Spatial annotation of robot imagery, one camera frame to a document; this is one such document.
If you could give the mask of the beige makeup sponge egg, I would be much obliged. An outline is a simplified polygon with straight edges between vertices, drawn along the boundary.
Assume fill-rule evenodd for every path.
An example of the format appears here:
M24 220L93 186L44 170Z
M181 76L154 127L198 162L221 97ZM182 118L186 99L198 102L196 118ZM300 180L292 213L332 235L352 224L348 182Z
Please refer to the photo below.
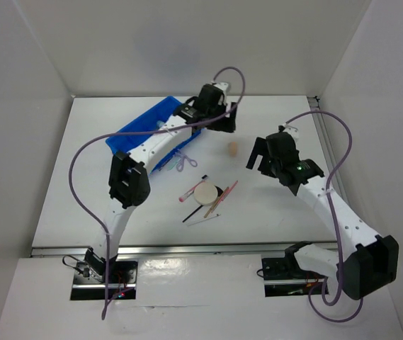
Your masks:
M230 155L231 157L236 157L238 154L238 144L237 142L230 142L227 145L227 151L228 151L228 155Z

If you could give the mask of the mint green tweezers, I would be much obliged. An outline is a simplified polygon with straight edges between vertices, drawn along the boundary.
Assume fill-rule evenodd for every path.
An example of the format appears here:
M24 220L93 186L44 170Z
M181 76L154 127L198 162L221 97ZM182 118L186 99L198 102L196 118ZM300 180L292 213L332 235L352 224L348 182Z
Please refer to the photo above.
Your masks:
M170 161L166 166L165 166L165 169L167 170L167 171L170 171L170 170L172 170L173 168L175 168L178 164L179 164L179 159L175 159L175 160L173 160L173 161Z

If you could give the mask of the round cream powder puff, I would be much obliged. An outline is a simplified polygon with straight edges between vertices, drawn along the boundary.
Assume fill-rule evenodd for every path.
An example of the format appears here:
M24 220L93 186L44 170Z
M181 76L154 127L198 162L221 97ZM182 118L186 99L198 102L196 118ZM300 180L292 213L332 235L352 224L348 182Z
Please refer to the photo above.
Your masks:
M195 188L193 196L197 204L209 206L217 200L218 190L214 184L202 182Z

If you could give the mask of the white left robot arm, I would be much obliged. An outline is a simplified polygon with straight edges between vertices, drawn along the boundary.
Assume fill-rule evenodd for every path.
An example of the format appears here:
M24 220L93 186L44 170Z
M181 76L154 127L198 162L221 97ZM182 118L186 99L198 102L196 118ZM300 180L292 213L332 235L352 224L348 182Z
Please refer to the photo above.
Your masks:
M85 262L99 283L114 274L119 242L135 208L148 198L149 175L204 128L233 133L237 103L227 103L230 85L212 81L197 96L169 106L159 103L108 137L113 151L108 177L110 203L103 234L88 247Z

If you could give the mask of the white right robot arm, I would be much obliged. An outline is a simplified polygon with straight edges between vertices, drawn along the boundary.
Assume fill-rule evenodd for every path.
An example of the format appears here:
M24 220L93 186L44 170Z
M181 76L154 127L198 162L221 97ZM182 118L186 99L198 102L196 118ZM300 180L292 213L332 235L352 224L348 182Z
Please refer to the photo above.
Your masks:
M277 133L257 137L246 167L278 179L314 211L340 245L328 251L311 242L294 244L285 250L283 268L292 278L306 271L335 278L349 298L364 298L395 280L397 240L362 221L329 187L321 168L311 159L300 159L294 136L294 129L281 126Z

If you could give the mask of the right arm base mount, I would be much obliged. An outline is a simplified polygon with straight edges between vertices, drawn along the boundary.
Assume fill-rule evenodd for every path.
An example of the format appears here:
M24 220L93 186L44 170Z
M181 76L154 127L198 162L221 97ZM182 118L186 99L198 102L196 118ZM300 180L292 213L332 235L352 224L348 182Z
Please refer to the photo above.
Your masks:
M264 257L256 275L263 279L264 295L272 297L292 297L322 293L324 276L300 268L295 260L295 252L311 242L299 242L289 246L282 257Z

